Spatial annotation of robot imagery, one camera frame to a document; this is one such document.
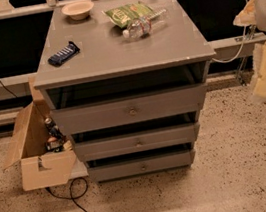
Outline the grey bottom drawer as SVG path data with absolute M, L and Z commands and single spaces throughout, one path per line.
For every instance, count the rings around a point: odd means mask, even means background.
M 112 179 L 148 174 L 154 171 L 190 166 L 194 162 L 193 150 L 171 153 L 170 155 L 116 163 L 105 167 L 93 167 L 88 170 L 93 182 L 106 182 Z

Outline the grey drawer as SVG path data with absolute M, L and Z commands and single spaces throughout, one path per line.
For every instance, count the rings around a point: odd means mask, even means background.
M 193 150 L 171 153 L 170 155 L 116 163 L 105 167 L 93 167 L 88 170 L 93 182 L 106 182 L 112 179 L 148 174 L 154 171 L 190 166 L 194 162 Z
M 180 126 L 78 143 L 75 145 L 74 150 L 78 159 L 84 162 L 122 156 L 128 153 L 194 142 L 198 137 L 199 129 L 198 123 L 182 124 Z
M 149 121 L 201 110 L 206 85 L 195 85 L 147 95 L 63 108 L 51 113 L 65 135 Z

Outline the grey wooden drawer cabinet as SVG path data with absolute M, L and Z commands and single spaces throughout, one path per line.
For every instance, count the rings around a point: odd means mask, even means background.
M 104 14 L 110 8 L 142 1 L 168 10 L 166 25 L 146 38 L 127 41 Z M 206 85 L 214 50 L 176 0 L 97 0 L 91 17 L 73 21 L 53 12 L 34 87 L 53 110 Z M 47 60 L 74 42 L 80 52 L 60 67 Z M 199 123 L 201 110 L 149 121 L 67 135 L 73 144 Z M 84 162 L 88 168 L 194 151 L 194 141 Z

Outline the grey middle drawer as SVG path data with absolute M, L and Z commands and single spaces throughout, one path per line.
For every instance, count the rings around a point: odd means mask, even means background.
M 182 124 L 180 126 L 78 143 L 75 145 L 74 150 L 78 159 L 84 162 L 122 156 L 128 153 L 194 142 L 198 137 L 199 129 L 198 123 Z

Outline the grey top drawer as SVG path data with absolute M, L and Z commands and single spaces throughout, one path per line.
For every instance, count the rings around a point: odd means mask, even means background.
M 201 110 L 206 85 L 195 85 L 147 95 L 63 108 L 51 113 L 65 135 L 149 121 Z

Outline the open cardboard box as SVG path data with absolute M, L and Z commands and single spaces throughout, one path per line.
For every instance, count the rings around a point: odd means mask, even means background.
M 77 159 L 72 150 L 55 153 L 46 150 L 50 134 L 44 120 L 50 110 L 42 93 L 33 87 L 34 80 L 34 76 L 28 79 L 33 100 L 16 116 L 3 165 L 5 169 L 20 165 L 26 191 L 66 184 Z

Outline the clear plastic water bottle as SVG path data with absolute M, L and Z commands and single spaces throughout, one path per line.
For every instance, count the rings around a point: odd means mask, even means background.
M 150 33 L 157 31 L 166 25 L 167 14 L 168 10 L 164 8 L 135 18 L 130 21 L 127 28 L 123 31 L 123 36 L 129 40 L 137 40 L 147 37 Z

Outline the small items in box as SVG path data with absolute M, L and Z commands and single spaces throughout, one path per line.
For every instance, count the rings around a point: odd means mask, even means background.
M 51 152 L 61 152 L 72 149 L 72 144 L 69 139 L 67 139 L 63 133 L 60 132 L 59 128 L 53 126 L 49 130 L 50 136 L 45 144 L 46 150 Z

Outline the dark soda can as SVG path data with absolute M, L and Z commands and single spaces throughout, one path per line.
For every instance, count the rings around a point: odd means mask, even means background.
M 51 119 L 50 117 L 47 117 L 47 118 L 44 120 L 44 123 L 45 123 L 45 127 L 46 127 L 47 129 L 51 129 L 51 128 L 53 128 L 53 127 L 56 125 L 56 123 L 54 122 L 54 120 Z

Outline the green chip bag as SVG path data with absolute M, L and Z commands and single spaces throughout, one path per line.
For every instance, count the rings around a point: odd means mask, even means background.
M 109 17 L 111 22 L 115 25 L 124 29 L 128 26 L 130 21 L 141 16 L 146 16 L 152 13 L 152 9 L 141 1 L 122 5 L 121 7 L 112 8 L 110 10 L 104 11 L 104 14 Z

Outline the beige paper bowl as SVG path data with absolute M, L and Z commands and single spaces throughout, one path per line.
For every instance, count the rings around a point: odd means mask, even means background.
M 94 3 L 92 1 L 79 1 L 73 4 L 65 5 L 61 12 L 65 16 L 69 16 L 73 20 L 81 21 L 86 19 L 93 9 Z

